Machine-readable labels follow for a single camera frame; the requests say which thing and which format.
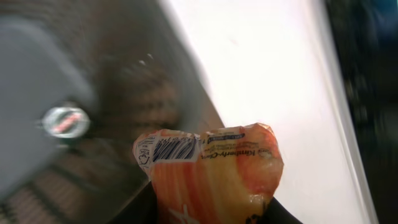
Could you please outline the green Zam-Buk ointment box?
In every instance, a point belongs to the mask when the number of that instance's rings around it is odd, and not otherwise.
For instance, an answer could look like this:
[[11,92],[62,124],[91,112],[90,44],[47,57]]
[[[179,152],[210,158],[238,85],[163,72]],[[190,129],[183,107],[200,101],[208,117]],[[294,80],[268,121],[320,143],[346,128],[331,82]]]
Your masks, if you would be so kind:
[[48,110],[41,119],[43,129],[52,137],[76,139],[90,127],[90,118],[81,108],[63,106]]

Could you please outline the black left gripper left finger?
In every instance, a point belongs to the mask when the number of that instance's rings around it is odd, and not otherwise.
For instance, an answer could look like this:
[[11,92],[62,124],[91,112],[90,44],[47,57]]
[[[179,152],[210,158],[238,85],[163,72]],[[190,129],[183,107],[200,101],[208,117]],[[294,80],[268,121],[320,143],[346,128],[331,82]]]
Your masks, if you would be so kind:
[[149,182],[109,224],[157,224],[157,197]]

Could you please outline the grey plastic mesh basket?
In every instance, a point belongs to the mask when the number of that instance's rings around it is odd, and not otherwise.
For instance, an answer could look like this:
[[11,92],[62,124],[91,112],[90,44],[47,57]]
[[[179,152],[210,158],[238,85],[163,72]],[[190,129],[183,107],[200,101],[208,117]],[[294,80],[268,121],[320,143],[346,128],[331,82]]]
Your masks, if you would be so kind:
[[134,141],[222,125],[159,1],[1,0],[2,223],[155,223]]

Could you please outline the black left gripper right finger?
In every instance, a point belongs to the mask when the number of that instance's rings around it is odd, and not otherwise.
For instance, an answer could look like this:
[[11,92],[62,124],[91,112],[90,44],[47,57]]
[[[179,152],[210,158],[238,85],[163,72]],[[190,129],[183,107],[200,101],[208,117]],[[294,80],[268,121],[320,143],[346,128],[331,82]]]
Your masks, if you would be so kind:
[[262,216],[263,224],[302,224],[274,197]]

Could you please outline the orange tissue packet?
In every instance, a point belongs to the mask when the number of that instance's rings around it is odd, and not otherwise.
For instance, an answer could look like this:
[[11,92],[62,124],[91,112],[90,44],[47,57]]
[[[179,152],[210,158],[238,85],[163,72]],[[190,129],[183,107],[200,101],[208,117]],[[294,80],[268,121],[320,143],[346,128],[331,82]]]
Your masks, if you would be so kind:
[[265,223],[284,163],[270,126],[202,134],[161,129],[132,149],[157,197],[159,223]]

